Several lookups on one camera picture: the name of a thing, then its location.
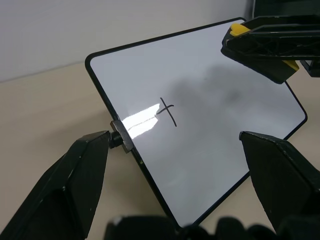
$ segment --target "whiteboard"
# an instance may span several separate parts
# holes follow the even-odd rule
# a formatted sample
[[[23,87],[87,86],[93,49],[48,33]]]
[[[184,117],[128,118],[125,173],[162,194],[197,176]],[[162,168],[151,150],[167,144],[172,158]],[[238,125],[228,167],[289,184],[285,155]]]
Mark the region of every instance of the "whiteboard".
[[[159,190],[158,199],[181,227],[203,220],[248,173],[240,131],[283,139],[306,120],[286,84],[222,55],[229,27],[242,22],[86,59],[104,102],[123,122],[139,153],[135,157]]]

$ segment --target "beige table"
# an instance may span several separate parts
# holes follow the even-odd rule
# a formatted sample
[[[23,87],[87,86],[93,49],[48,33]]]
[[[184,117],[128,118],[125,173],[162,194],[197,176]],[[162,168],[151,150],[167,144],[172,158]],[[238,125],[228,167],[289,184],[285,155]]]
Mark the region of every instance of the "beige table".
[[[320,169],[320,79],[304,69],[289,81],[308,121],[290,142]],[[83,64],[0,83],[0,231],[40,176],[77,138],[111,130],[111,116]],[[131,154],[109,151],[100,201],[88,239],[102,240],[107,222],[119,215],[163,215]],[[213,232],[221,216],[235,216],[246,226],[271,226],[250,178],[202,225]]]

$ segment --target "black border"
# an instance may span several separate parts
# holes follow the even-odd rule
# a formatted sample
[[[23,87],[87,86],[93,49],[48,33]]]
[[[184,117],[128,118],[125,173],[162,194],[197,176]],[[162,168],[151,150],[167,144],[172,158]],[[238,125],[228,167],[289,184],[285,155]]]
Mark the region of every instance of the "black border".
[[[143,41],[138,41],[135,43],[130,43],[127,45],[123,45],[123,46],[118,46],[118,47],[114,47],[108,50],[103,50],[103,51],[98,51],[95,53],[90,54],[89,56],[86,57],[84,65],[85,68],[87,70],[87,72],[89,73],[89,76],[91,77],[93,84],[95,85],[97,91],[99,92],[106,108],[108,109],[108,111],[110,112],[113,120],[120,120],[116,110],[114,109],[114,107],[112,106],[108,96],[106,95],[105,91],[103,90],[97,76],[95,75],[94,71],[92,70],[91,66],[90,66],[90,62],[93,58],[101,56],[101,55],[105,55],[105,54],[110,54],[110,53],[114,53],[117,51],[121,51],[124,49],[128,49],[128,48],[133,48],[139,45],[143,45],[143,44],[148,44],[148,43],[152,43],[155,41],[159,41],[159,40],[163,40],[163,39],[167,39],[167,38],[171,38],[171,37],[175,37],[178,35],[182,35],[182,34],[187,34],[190,32],[194,32],[194,31],[198,31],[198,30],[202,30],[202,29],[206,29],[206,28],[210,28],[210,27],[214,27],[217,25],[221,25],[221,24],[225,24],[225,23],[229,23],[229,22],[233,22],[233,21],[237,21],[237,20],[243,20],[246,21],[244,18],[242,17],[237,17],[237,18],[233,18],[233,19],[229,19],[229,20],[225,20],[225,21],[220,21],[217,23],[213,23],[213,24],[209,24],[209,25],[205,25],[205,26],[200,26],[200,27],[196,27],[196,28],[192,28],[192,29],[188,29],[188,30],[184,30],[184,31],[179,31],[176,33],[171,33],[168,35],[164,35],[164,36],[159,36],[159,37],[155,37],[155,38],[151,38],[148,40],[143,40]],[[301,105],[301,103],[299,102],[299,100],[297,99],[296,95],[294,94],[294,92],[292,91],[291,87],[289,86],[289,84],[287,82],[285,82],[285,84],[287,85],[287,87],[289,88],[290,92],[292,93],[292,95],[294,96],[295,100],[298,102],[299,106],[301,107],[302,111],[304,112],[305,118],[304,120],[294,129],[292,130],[284,139],[287,140],[290,136],[292,136],[292,134],[294,134],[303,124],[306,123],[306,121],[308,120],[308,116],[307,113],[305,111],[305,109],[303,108],[303,106]],[[164,210],[165,214],[167,216],[169,216],[173,221],[175,226],[179,229],[181,228],[181,226],[178,224],[178,222],[176,221],[174,215],[172,214],[169,206],[167,205],[165,199],[163,198],[160,190],[158,189],[155,181],[153,180],[150,172],[148,171],[146,165],[144,164],[138,150],[136,149],[136,147],[134,146],[132,149],[132,155],[134,156],[136,162],[138,163],[143,175],[145,176],[146,180],[148,181],[153,193],[155,194],[157,200],[159,201],[162,209]],[[235,185],[233,185],[233,187],[231,187],[222,197],[219,198],[218,201],[216,201],[204,214],[202,214],[193,224],[200,224],[209,214],[212,213],[212,211],[214,209],[216,209],[234,190],[236,190],[237,187],[239,187],[248,177],[249,177],[249,172],[247,174],[245,174]]]

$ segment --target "yellow part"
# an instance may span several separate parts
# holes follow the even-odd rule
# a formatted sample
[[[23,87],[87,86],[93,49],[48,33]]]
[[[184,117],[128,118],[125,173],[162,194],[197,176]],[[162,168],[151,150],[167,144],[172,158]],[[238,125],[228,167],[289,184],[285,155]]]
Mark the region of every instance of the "yellow part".
[[[234,37],[239,36],[241,34],[244,34],[246,32],[249,32],[250,29],[247,28],[246,26],[243,26],[239,23],[233,23],[231,25],[231,32],[230,34]],[[286,63],[288,66],[290,66],[291,68],[293,68],[294,70],[298,71],[299,70],[299,66],[296,63],[296,61],[294,60],[283,60],[284,63]]]

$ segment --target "hand-drawn cross mark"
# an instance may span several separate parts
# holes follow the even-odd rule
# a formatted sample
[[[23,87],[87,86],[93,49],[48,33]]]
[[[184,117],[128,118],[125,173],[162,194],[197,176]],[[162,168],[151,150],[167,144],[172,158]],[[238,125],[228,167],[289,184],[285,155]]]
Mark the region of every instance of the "hand-drawn cross mark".
[[[177,126],[174,117],[172,116],[171,112],[169,111],[169,108],[174,107],[175,105],[172,105],[172,104],[171,104],[171,105],[167,106],[166,103],[165,103],[165,101],[162,99],[162,97],[160,97],[160,99],[161,99],[161,101],[162,101],[162,103],[163,103],[163,105],[164,105],[164,109],[162,109],[162,110],[160,110],[159,112],[157,112],[156,115],[159,115],[159,114],[162,113],[163,111],[167,110],[168,113],[169,113],[169,115],[170,115],[170,117],[171,117],[171,119],[172,119],[172,121],[173,121],[173,124],[174,124],[175,126]]]

